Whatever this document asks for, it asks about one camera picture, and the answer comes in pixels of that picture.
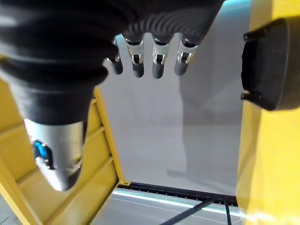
gray floor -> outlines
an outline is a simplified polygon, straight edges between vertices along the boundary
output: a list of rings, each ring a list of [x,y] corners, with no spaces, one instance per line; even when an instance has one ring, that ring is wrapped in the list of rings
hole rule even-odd
[[[249,14],[249,0],[226,1],[183,77],[173,71],[178,35],[160,80],[151,74],[151,36],[140,79],[118,37],[123,74],[106,63],[110,75],[100,87],[128,180],[235,195]]]
[[[188,207],[177,205],[182,203],[185,205],[195,206],[199,201],[182,199],[177,197],[157,195],[152,193],[143,193],[139,191],[125,190],[126,194],[134,194],[138,197],[146,197],[147,199],[121,196],[113,194],[109,203],[94,219],[92,224],[97,225],[158,225],[174,216],[188,210]],[[211,204],[205,209],[187,217],[177,223],[178,225],[219,225],[227,224],[225,214],[225,206],[219,204]],[[230,206],[231,221],[233,225],[241,225],[243,217],[239,217],[239,209]]]
[[[7,205],[4,198],[0,195],[0,225],[21,225],[13,211]]]

yellow frame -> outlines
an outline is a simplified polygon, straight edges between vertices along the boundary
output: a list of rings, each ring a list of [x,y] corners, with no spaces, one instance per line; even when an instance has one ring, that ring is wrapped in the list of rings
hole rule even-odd
[[[12,103],[13,100],[8,87],[2,81],[0,81],[0,94],[2,94],[1,97],[5,98],[4,104],[10,105],[11,107],[8,108],[15,111],[16,108],[13,106],[14,103]],[[72,221],[74,214],[77,215],[76,222],[90,223],[119,183],[130,184],[130,182],[124,180],[117,149],[105,112],[104,101],[98,87],[94,90],[94,96],[95,99],[91,101],[88,135],[85,144],[85,147],[88,149],[84,150],[83,163],[85,163],[84,159],[94,160],[93,158],[97,156],[103,156],[104,158],[103,162],[96,169],[93,169],[94,171],[88,171],[94,167],[93,162],[90,163],[92,165],[89,165],[89,162],[85,163],[85,166],[83,166],[85,171],[82,171],[81,174],[84,180],[81,181],[79,179],[72,191],[57,193],[49,189],[49,185],[43,180],[36,167],[27,171],[20,178],[14,178],[16,173],[12,174],[12,171],[7,167],[7,163],[13,164],[13,161],[3,162],[0,149],[0,193],[23,224],[74,224],[74,221]],[[1,113],[8,117],[10,116],[10,113],[7,114],[7,112],[3,111],[0,112],[0,116]],[[18,123],[22,121],[15,114],[14,117],[16,118],[9,118],[8,120],[12,121],[12,123],[14,121],[18,121]],[[94,124],[95,122],[100,124],[98,128]],[[5,142],[11,141],[11,138],[19,137],[25,133],[23,123],[10,126],[9,128],[6,127],[5,123],[5,129],[1,130],[0,124],[0,146]],[[13,160],[13,150],[11,152],[8,151],[8,154]],[[95,154],[95,156],[90,155],[86,157],[85,154]],[[52,209],[51,206],[46,207],[45,202],[37,199],[38,196],[43,194],[43,191],[40,190],[41,187],[50,193],[49,195],[52,195],[49,201],[58,202],[57,208],[53,208],[53,206]]]
[[[300,0],[252,0],[251,29],[300,15]],[[300,224],[300,109],[244,103],[236,195],[245,224]]]

yellow metal panel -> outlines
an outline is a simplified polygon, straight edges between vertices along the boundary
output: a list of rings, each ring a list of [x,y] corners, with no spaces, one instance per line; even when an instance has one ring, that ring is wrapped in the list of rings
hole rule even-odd
[[[15,180],[36,167],[28,135],[23,124],[20,126],[18,133],[0,142],[0,158]]]
[[[253,0],[251,28],[299,14],[300,0]],[[244,103],[237,199],[246,224],[300,224],[299,137],[300,109],[267,112]]]
[[[20,183],[20,189],[42,221],[46,221],[75,191],[89,182],[91,175],[109,158],[104,133],[90,139],[83,151],[82,172],[76,185],[67,192],[55,191],[39,170]]]
[[[27,202],[14,178],[0,158],[0,193],[23,224],[40,224],[41,220]]]
[[[116,144],[113,140],[113,133],[111,131],[109,120],[108,120],[108,117],[107,117],[106,112],[105,112],[105,104],[104,104],[104,100],[102,98],[102,94],[101,94],[100,89],[96,88],[96,91],[94,92],[94,94],[95,94],[95,98],[96,98],[96,101],[97,101],[98,111],[100,113],[100,117],[102,118],[103,126],[105,127],[105,133],[106,133],[108,146],[109,146],[110,151],[112,153],[112,156],[114,158],[114,165],[115,165],[116,171],[118,173],[119,182],[120,182],[120,184],[129,185],[130,182],[126,181],[124,179],[124,174],[123,174],[123,171],[122,171],[121,162],[120,162],[120,159],[118,157],[117,147],[116,147]]]
[[[101,126],[101,119],[98,114],[96,101],[92,100],[90,104],[89,120],[87,134],[91,134]]]
[[[110,193],[116,182],[116,172],[111,161],[100,168],[86,186],[80,189],[80,194],[74,196],[71,202],[60,210],[50,224],[82,224],[89,221],[95,214]],[[83,210],[83,205],[89,207],[89,210]]]
[[[82,224],[101,209],[122,174],[103,102],[91,102],[82,172],[77,184],[67,192],[54,191],[37,169],[24,125],[16,112],[9,89],[0,81],[0,193],[23,224]],[[101,98],[98,89],[95,96]]]
[[[7,93],[10,93],[8,85],[0,80],[0,132],[22,123],[13,97]]]

robotic hand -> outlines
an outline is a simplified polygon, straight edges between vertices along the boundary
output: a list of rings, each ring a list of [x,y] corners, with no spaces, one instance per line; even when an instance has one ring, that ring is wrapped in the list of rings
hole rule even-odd
[[[169,42],[183,35],[175,71],[185,73],[223,0],[52,0],[0,2],[0,76],[9,83],[50,185],[70,189],[83,157],[93,89],[108,59],[122,72],[114,36],[122,33],[135,76],[143,76],[143,34],[154,38],[153,76],[163,74]]]

black bracket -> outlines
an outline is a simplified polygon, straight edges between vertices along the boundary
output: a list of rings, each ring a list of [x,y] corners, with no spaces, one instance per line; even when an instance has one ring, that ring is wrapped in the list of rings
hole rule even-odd
[[[276,19],[244,39],[241,98],[269,111],[298,108],[300,16]]]

